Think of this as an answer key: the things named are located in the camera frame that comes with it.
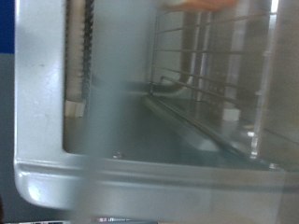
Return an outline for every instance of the wire rack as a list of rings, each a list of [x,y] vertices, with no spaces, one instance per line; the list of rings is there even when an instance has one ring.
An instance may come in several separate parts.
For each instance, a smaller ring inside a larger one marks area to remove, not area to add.
[[[277,3],[158,12],[150,94],[224,146],[259,157]]]

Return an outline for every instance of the blue background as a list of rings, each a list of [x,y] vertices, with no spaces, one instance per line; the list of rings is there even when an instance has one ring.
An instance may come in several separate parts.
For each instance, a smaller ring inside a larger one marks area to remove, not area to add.
[[[0,53],[14,52],[14,0],[0,0]]]

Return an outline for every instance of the oven floor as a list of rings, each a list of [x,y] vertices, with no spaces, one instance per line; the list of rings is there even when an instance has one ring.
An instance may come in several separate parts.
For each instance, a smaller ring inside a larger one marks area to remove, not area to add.
[[[140,98],[128,100],[124,105],[123,110],[120,110],[120,122],[114,132],[115,141],[108,150],[102,152],[99,148],[98,155],[102,158],[113,159],[121,155],[123,160],[128,161],[232,169],[266,169],[260,163],[245,161],[232,152],[221,149],[204,134],[198,136],[202,139],[199,147],[194,147],[174,130],[171,123],[159,118],[148,109]],[[65,118],[65,151],[84,154],[82,142],[86,139],[83,136],[86,136],[88,131],[86,118]]]

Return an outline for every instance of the toaster oven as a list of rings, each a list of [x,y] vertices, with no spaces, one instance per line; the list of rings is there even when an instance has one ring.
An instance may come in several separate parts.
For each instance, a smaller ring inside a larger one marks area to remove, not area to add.
[[[82,217],[296,223],[299,3],[156,5],[16,1],[21,196]]]

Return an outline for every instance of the screw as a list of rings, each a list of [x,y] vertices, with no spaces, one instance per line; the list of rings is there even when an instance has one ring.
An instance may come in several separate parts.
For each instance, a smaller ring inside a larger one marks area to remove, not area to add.
[[[113,156],[113,159],[121,160],[124,158],[124,155],[121,152],[118,152],[116,155]]]

